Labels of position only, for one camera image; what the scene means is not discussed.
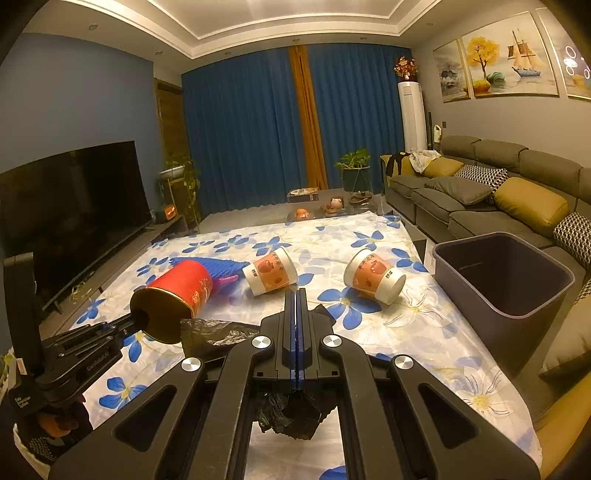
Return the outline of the person's left hand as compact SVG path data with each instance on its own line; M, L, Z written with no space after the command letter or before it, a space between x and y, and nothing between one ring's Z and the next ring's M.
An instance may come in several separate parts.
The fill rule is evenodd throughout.
M83 404L76 404L57 413L40 412L36 419L46 434L61 438L84 425L88 421L88 414Z

